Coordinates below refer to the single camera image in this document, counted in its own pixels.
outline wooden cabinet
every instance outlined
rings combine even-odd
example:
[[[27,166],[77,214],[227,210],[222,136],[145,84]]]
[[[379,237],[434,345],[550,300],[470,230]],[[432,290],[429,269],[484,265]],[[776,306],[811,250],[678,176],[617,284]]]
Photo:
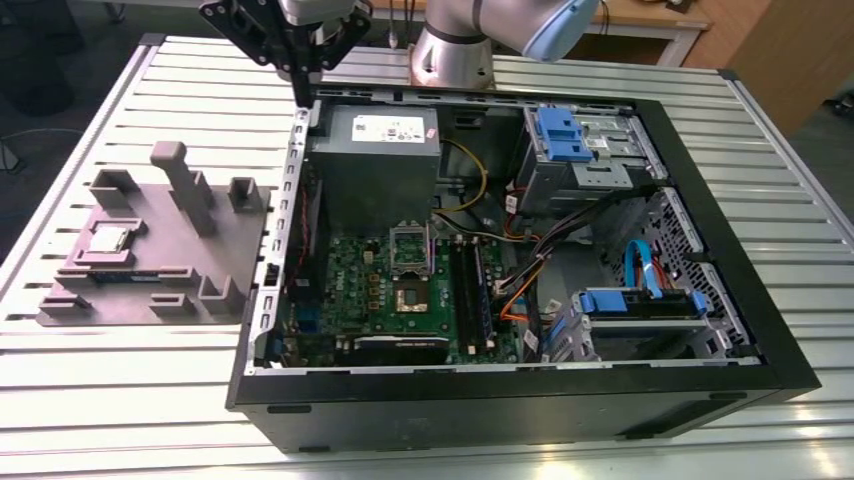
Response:
[[[701,0],[714,22],[684,66],[736,71],[792,134],[854,72],[854,1]]]

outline yellow cable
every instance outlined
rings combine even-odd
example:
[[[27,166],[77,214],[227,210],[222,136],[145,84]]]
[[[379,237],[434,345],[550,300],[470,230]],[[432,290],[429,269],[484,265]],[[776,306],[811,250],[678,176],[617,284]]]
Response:
[[[488,173],[489,172],[486,171],[486,167],[484,166],[484,162],[481,161],[478,156],[474,153],[472,153],[472,150],[469,150],[460,142],[457,142],[457,140],[450,140],[448,138],[444,138],[442,142],[450,143],[457,148],[460,148],[461,151],[466,155],[469,155],[469,158],[472,158],[472,160],[476,162],[476,165],[478,166],[478,170],[481,170],[481,190],[478,191],[478,195],[476,195],[476,198],[469,200],[462,205],[458,205],[457,207],[440,208],[440,209],[434,210],[436,212],[440,212],[440,213],[453,213],[453,212],[461,212],[461,211],[466,210],[476,203],[478,203],[481,198],[484,198],[484,195],[486,194],[486,183],[488,183]]]

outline green motherboard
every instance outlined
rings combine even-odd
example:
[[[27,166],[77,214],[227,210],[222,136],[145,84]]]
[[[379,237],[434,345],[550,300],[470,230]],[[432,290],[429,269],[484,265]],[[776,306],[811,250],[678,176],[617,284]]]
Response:
[[[449,340],[446,364],[517,363],[520,337],[516,325],[498,326],[492,348],[469,351],[458,343],[456,288],[452,266],[453,240],[402,236],[394,242],[394,263],[418,264],[432,259],[429,274],[393,272],[390,237],[338,236],[330,244],[326,291],[317,335],[303,336],[301,352],[306,366],[334,366],[329,342],[333,336],[388,335],[440,337]],[[501,246],[480,243],[488,282],[504,276]]]

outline ram slot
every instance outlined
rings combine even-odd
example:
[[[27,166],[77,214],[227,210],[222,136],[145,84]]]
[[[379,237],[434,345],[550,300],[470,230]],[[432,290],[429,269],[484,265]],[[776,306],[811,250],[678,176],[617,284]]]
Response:
[[[458,241],[450,260],[460,350],[474,355],[494,346],[489,287],[478,245]]]
[[[460,353],[470,355],[476,353],[474,329],[474,305],[470,298],[468,284],[468,245],[458,242],[452,247],[452,285],[454,287],[454,316],[457,319],[457,343]]]
[[[484,268],[484,257],[481,256],[481,246],[478,244],[473,245],[473,255],[476,260],[476,281],[478,285],[477,295],[478,295],[478,346],[480,350],[484,348],[490,349],[496,346],[493,341],[494,331],[493,331],[493,312],[490,311],[490,287],[486,283],[486,270]]]

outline aluminum table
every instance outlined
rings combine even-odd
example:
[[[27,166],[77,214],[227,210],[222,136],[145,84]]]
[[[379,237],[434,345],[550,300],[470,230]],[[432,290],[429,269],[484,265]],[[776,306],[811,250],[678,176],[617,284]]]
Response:
[[[498,88],[664,103],[824,388],[672,440],[283,455],[226,411],[238,326],[46,329],[38,305],[102,168],[166,183],[181,140],[210,184],[275,186],[291,90],[225,40],[147,36],[0,269],[0,476],[835,478],[854,476],[854,229],[738,81],[718,72],[500,57]],[[406,84],[402,52],[358,48],[330,81]]]

